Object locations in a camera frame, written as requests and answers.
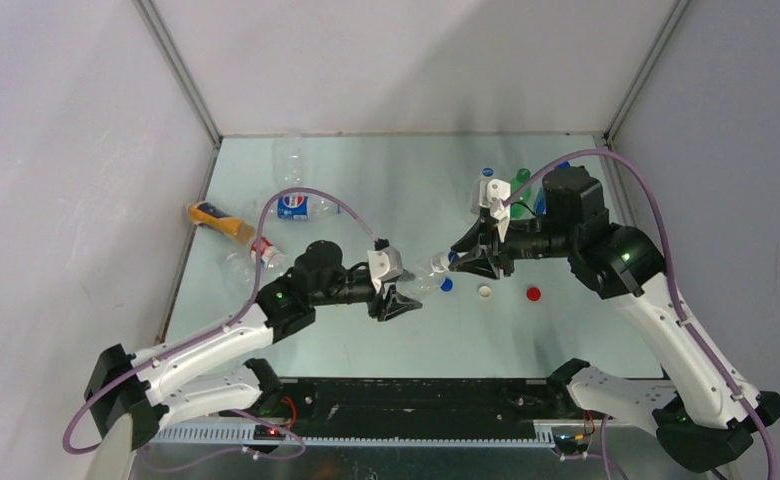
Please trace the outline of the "small clear plastic bottle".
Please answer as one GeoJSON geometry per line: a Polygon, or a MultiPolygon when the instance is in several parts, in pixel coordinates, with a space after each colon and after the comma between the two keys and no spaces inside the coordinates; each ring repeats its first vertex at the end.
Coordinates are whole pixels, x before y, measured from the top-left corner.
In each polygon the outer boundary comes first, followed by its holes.
{"type": "Polygon", "coordinates": [[[397,283],[397,289],[408,297],[422,300],[432,292],[439,290],[445,279],[447,279],[446,273],[437,273],[432,270],[430,258],[406,270],[397,283]]]}

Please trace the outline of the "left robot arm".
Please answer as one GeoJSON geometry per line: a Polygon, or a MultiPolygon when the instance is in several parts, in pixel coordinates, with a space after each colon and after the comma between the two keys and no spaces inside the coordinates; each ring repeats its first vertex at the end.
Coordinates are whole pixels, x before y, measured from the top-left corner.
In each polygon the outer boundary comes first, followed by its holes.
{"type": "Polygon", "coordinates": [[[379,322],[418,310],[421,302],[398,289],[411,277],[385,240],[350,268],[344,267],[337,244],[313,242],[282,276],[222,323],[134,353],[120,344],[103,350],[83,409],[101,436],[129,416],[132,450],[174,424],[212,413],[251,409],[270,416],[282,403],[281,382],[270,364],[252,352],[313,324],[319,307],[363,304],[379,322]]]}

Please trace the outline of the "green plastic bottle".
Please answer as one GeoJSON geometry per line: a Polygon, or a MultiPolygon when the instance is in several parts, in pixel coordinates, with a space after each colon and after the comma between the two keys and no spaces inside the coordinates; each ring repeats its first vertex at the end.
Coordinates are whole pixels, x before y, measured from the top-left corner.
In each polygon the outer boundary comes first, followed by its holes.
{"type": "Polygon", "coordinates": [[[533,216],[533,211],[528,205],[531,195],[531,188],[524,188],[525,183],[530,179],[532,173],[527,168],[517,170],[514,178],[510,181],[513,194],[518,193],[519,197],[510,207],[510,218],[512,220],[527,219],[533,216]]]}

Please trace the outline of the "clear crushed plastic bottle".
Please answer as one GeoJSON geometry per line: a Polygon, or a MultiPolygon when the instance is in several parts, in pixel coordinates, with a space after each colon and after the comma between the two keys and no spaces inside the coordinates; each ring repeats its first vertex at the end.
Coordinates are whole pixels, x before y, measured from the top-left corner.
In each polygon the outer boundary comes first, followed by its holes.
{"type": "Polygon", "coordinates": [[[538,190],[533,204],[533,211],[536,215],[543,215],[546,213],[546,199],[545,191],[543,189],[538,190]]]}

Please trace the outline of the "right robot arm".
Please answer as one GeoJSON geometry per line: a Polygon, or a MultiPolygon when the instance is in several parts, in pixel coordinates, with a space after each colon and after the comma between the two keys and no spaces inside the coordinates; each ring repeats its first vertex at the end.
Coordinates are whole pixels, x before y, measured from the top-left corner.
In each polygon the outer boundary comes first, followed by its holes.
{"type": "Polygon", "coordinates": [[[599,180],[563,167],[544,175],[542,189],[545,212],[514,220],[510,184],[477,180],[477,219],[454,245],[452,270],[496,280],[511,275],[518,260],[563,258],[585,288],[629,320],[667,375],[660,383],[628,380],[572,359],[548,377],[551,411],[610,415],[652,435],[695,473],[737,460],[780,418],[780,395],[733,368],[670,285],[671,270],[652,240],[610,219],[599,180]]]}

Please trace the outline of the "white blue labelled bottle cap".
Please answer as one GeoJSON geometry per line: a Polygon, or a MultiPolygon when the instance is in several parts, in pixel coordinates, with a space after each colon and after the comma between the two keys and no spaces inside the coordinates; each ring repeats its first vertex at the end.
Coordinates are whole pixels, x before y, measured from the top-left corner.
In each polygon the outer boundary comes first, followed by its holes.
{"type": "Polygon", "coordinates": [[[458,258],[458,255],[453,252],[440,252],[431,257],[431,268],[437,273],[446,273],[450,271],[451,264],[458,258]]]}

